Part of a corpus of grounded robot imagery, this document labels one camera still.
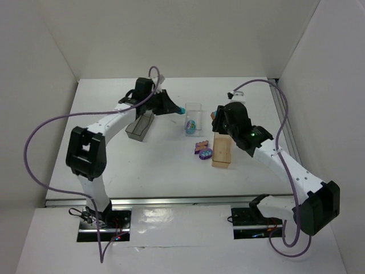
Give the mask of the teal round printed lego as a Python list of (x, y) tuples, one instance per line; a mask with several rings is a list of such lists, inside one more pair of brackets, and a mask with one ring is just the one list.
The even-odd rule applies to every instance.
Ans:
[(187, 135), (194, 135), (196, 130), (196, 122), (194, 120), (188, 120), (185, 124), (185, 133)]

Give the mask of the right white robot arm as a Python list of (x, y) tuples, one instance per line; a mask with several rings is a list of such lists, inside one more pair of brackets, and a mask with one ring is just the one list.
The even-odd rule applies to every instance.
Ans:
[(292, 187), (292, 198), (257, 196), (249, 203), (252, 217), (294, 221), (303, 233), (314, 236), (339, 215), (339, 186), (311, 174), (275, 142), (270, 132), (252, 125), (242, 103), (218, 106), (212, 130), (230, 136), (238, 148)]

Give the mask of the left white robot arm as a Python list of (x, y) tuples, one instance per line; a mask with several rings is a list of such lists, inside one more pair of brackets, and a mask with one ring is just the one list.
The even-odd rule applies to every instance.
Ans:
[(82, 128), (71, 131), (66, 153), (66, 165), (78, 178), (86, 197), (86, 211), (100, 222), (112, 218), (111, 199), (106, 194), (103, 172), (107, 165), (106, 146), (122, 129), (138, 120), (146, 112), (154, 115), (184, 114), (161, 87), (161, 77), (138, 78), (135, 87), (118, 101), (111, 114)]

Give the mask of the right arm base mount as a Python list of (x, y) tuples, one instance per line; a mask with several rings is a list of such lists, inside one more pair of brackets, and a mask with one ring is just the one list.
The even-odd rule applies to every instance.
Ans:
[(282, 237), (282, 220), (254, 217), (249, 208), (231, 208), (227, 218), (233, 226), (234, 239), (263, 239)]

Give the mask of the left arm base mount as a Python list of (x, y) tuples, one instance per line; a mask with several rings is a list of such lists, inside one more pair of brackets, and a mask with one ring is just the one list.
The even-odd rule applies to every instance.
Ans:
[[(77, 242), (97, 242), (96, 219), (85, 209), (82, 211), (70, 208), (68, 213), (71, 216), (79, 217), (79, 229)], [(112, 211), (111, 218), (107, 221), (100, 221), (101, 242), (109, 242), (113, 237), (116, 242), (130, 240), (131, 210)]]

